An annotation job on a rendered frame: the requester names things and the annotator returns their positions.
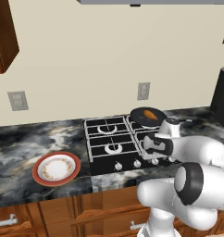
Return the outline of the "black appliance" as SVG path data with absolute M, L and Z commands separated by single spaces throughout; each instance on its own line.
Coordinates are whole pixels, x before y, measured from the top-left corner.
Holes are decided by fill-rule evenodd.
M 224 127 L 224 67 L 220 70 L 218 75 L 210 111 L 215 115 L 216 120 Z

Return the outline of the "black gas hob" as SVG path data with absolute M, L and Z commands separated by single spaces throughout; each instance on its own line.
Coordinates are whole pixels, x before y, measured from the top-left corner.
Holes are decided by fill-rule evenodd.
M 85 119 L 83 128 L 92 176 L 178 164 L 164 155 L 157 157 L 157 166 L 143 158 L 143 138 L 151 131 L 158 132 L 160 126 L 143 127 L 128 115 Z M 142 163 L 140 168 L 133 166 L 135 159 Z M 122 164 L 122 170 L 115 170 L 116 162 Z

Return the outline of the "brown wooden drawer front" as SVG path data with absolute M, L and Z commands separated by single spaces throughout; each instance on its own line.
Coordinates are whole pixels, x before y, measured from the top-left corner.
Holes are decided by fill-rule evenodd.
M 198 231 L 188 227 L 178 218 L 174 220 L 174 227 L 182 237 L 206 237 L 207 235 L 217 235 L 224 233 L 224 211 L 218 212 L 218 220 L 215 226 L 208 231 Z
M 37 205 L 17 205 L 0 208 L 0 221 L 9 220 L 10 215 L 18 221 L 0 226 L 0 237 L 40 237 L 44 228 Z
M 94 214 L 70 227 L 72 237 L 136 237 L 138 230 L 132 230 L 131 224 L 143 225 L 148 215 L 148 208 L 140 205 Z

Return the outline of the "brown croissant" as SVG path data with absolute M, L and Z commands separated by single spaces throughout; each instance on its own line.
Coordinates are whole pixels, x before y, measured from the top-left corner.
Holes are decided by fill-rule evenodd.
M 157 120 L 157 116 L 150 110 L 144 110 L 143 115 L 148 119 Z

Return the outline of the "grey wall socket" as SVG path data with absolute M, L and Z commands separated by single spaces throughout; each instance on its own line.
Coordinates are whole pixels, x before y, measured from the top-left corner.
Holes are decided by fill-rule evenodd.
M 24 91 L 7 93 L 13 111 L 28 110 L 28 103 Z
M 150 92 L 150 83 L 149 82 L 140 82 L 138 84 L 138 100 L 147 100 L 149 98 Z

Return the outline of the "black frying pan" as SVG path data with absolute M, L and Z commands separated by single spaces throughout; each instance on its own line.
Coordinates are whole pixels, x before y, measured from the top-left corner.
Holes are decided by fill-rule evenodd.
M 153 112 L 157 116 L 157 120 L 151 120 L 149 118 L 146 118 L 143 115 L 144 110 L 150 110 L 151 112 Z M 131 111 L 131 119 L 144 127 L 160 126 L 163 121 L 166 121 L 166 122 L 168 122 L 170 124 L 174 124 L 174 125 L 178 125 L 181 122 L 184 122 L 184 119 L 167 117 L 166 114 L 163 113 L 161 110 L 153 108 L 153 107 L 134 108 Z

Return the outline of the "red rimmed white plate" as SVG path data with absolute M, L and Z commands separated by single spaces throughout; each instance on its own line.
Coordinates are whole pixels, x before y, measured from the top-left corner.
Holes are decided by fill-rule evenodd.
M 69 152 L 54 152 L 41 157 L 33 166 L 36 182 L 47 187 L 57 187 L 72 181 L 81 169 L 77 156 Z

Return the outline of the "grey extractor hood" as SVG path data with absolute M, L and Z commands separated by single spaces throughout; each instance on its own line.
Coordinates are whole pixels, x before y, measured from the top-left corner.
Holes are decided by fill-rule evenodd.
M 77 0 L 82 5 L 167 5 L 167 6 L 224 6 L 224 0 Z

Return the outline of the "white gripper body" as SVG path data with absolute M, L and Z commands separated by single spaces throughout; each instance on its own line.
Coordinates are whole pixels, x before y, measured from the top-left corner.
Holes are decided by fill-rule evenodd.
M 153 146 L 153 140 L 146 135 L 143 139 L 143 158 L 157 158 L 156 152 L 148 152 Z

